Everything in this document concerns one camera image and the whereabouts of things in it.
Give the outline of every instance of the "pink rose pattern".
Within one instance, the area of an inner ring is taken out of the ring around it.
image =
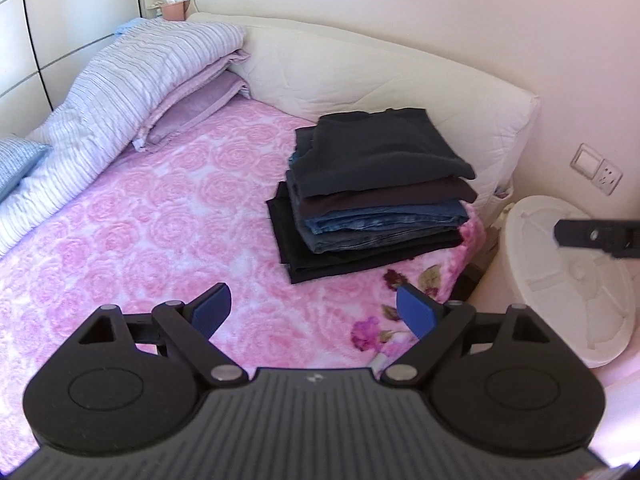
[[[125,150],[85,190],[0,260],[0,470],[35,448],[22,414],[31,376],[100,304],[148,312],[189,301],[216,282],[233,310],[212,341],[255,367],[361,367],[380,345],[354,322],[394,304],[388,269],[291,285],[278,259],[264,201],[284,174],[295,136],[309,122],[233,99],[157,153]],[[440,265],[437,299],[482,243],[478,217],[464,243],[392,268],[415,283]],[[401,322],[382,319],[378,330]],[[369,348],[360,351],[351,339]]]

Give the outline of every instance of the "pink floral bedsheet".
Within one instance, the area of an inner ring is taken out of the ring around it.
[[[457,248],[357,274],[288,282],[265,200],[284,175],[293,130],[307,125],[235,98],[160,152],[125,151],[0,260],[0,470],[11,470],[36,447],[22,413],[27,382],[100,304],[148,312],[226,282],[232,314],[212,341],[252,372],[367,365],[375,349],[356,348],[351,330],[394,304],[389,276],[448,298],[483,241],[473,211]],[[381,319],[376,329],[401,325]]]

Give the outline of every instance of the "wall socket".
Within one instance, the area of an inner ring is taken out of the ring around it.
[[[591,179],[591,183],[604,194],[610,195],[622,178],[622,171],[606,158],[600,164],[596,175]]]

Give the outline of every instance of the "blue gripper pad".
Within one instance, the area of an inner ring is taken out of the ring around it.
[[[431,332],[442,319],[441,304],[409,284],[398,287],[396,309],[400,319],[419,339]]]

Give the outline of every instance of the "round lid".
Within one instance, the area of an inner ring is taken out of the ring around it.
[[[518,202],[502,230],[511,286],[524,303],[590,367],[605,365],[626,348],[636,303],[624,263],[589,249],[559,247],[561,219],[587,219],[575,206],[548,196]]]

